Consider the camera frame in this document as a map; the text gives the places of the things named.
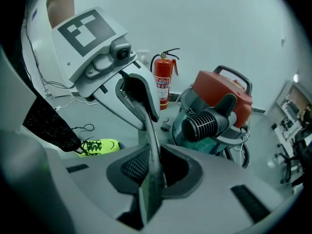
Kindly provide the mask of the red vacuum cleaner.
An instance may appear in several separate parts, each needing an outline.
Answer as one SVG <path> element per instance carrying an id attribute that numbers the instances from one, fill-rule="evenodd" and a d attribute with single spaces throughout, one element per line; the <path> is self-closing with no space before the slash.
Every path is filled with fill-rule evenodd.
<path id="1" fill-rule="evenodd" d="M 178 114 L 171 124 L 173 143 L 205 154 L 223 156 L 247 168 L 253 112 L 252 82 L 234 69 L 220 65 L 200 71 L 177 98 Z"/>

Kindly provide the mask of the person's left forearm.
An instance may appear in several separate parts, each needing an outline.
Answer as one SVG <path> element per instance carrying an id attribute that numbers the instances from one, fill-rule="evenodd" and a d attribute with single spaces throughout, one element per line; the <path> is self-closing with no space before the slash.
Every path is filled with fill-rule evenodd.
<path id="1" fill-rule="evenodd" d="M 46 0 L 46 9 L 52 29 L 75 15 L 74 0 Z"/>

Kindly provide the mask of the person's right yellow shoe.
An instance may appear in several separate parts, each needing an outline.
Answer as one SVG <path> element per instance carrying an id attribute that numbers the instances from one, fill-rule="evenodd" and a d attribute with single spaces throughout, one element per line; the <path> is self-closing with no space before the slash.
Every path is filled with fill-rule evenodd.
<path id="1" fill-rule="evenodd" d="M 109 154 L 120 150 L 119 142 L 114 139 L 85 140 L 80 146 L 79 157 Z"/>

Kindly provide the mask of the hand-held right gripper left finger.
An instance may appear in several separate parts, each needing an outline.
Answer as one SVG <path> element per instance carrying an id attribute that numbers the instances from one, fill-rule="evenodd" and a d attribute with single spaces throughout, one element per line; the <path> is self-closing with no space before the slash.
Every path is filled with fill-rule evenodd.
<path id="1" fill-rule="evenodd" d="M 57 233 L 145 234 L 136 175 L 147 161 L 148 145 L 65 160 L 53 149 L 45 152 L 67 216 L 53 217 L 59 221 Z"/>

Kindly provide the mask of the red fire extinguisher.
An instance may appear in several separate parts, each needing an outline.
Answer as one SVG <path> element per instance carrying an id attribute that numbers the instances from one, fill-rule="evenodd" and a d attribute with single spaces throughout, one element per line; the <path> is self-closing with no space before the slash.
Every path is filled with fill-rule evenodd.
<path id="1" fill-rule="evenodd" d="M 150 71 L 156 81 L 161 110 L 168 107 L 173 71 L 178 76 L 176 61 L 179 60 L 179 57 L 171 53 L 174 50 L 180 50 L 180 48 L 173 48 L 155 54 L 150 63 Z"/>

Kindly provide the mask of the person's right leg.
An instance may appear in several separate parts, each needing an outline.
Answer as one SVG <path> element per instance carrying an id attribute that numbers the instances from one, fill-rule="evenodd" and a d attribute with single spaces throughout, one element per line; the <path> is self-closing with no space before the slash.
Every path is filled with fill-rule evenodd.
<path id="1" fill-rule="evenodd" d="M 37 95 L 23 126 L 64 152 L 76 151 L 80 148 L 81 140 L 41 95 Z"/>

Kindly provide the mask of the black mesh office chair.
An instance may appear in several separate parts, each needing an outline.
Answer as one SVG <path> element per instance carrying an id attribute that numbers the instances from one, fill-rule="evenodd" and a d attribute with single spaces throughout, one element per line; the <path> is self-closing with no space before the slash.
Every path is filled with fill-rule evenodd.
<path id="1" fill-rule="evenodd" d="M 312 142 L 307 144 L 302 131 L 298 132 L 291 143 L 292 156 L 287 152 L 285 145 L 279 143 L 277 147 L 281 147 L 283 152 L 274 155 L 276 159 L 283 158 L 286 164 L 284 177 L 281 178 L 280 184 L 290 183 L 292 178 L 292 167 L 296 167 L 297 172 L 302 170 L 300 177 L 291 182 L 292 187 L 303 183 L 306 173 L 312 168 Z"/>

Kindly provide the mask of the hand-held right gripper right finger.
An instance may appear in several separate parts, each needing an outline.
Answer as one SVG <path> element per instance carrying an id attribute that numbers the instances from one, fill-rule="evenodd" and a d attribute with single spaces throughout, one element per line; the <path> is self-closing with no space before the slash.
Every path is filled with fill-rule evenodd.
<path id="1" fill-rule="evenodd" d="M 162 146 L 162 161 L 176 168 L 173 157 L 189 171 L 169 187 L 144 234 L 266 234 L 291 208 L 274 188 L 227 159 L 174 145 Z"/>

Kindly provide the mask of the white wall socket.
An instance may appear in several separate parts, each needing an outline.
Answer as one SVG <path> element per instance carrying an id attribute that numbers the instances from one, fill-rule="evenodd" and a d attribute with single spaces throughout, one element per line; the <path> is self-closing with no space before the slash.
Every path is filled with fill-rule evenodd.
<path id="1" fill-rule="evenodd" d="M 140 62 L 142 63 L 148 63 L 149 62 L 149 55 L 150 51 L 149 50 L 138 50 L 136 52 L 137 58 Z"/>

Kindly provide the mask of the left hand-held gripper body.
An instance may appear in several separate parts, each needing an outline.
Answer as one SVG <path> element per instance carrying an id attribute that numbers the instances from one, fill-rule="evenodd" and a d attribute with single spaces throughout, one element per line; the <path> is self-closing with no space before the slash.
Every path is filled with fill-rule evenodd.
<path id="1" fill-rule="evenodd" d="M 60 67 L 82 97 L 136 61 L 127 30 L 102 8 L 79 13 L 52 30 Z"/>

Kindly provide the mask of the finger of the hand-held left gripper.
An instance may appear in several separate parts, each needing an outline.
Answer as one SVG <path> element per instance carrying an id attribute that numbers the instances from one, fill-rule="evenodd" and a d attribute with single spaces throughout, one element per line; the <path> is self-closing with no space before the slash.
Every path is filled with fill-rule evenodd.
<path id="1" fill-rule="evenodd" d="M 95 90 L 94 98 L 111 113 L 131 126 L 140 131 L 145 131 L 146 127 L 141 113 L 122 93 L 121 89 L 124 82 L 125 79 L 122 75 L 117 73 Z"/>
<path id="2" fill-rule="evenodd" d="M 139 119 L 134 102 L 144 106 L 153 122 L 158 122 L 160 116 L 160 102 L 153 74 L 141 63 L 134 61 L 120 71 L 122 85 L 120 93 L 124 97 L 124 104 L 130 106 L 132 113 Z"/>

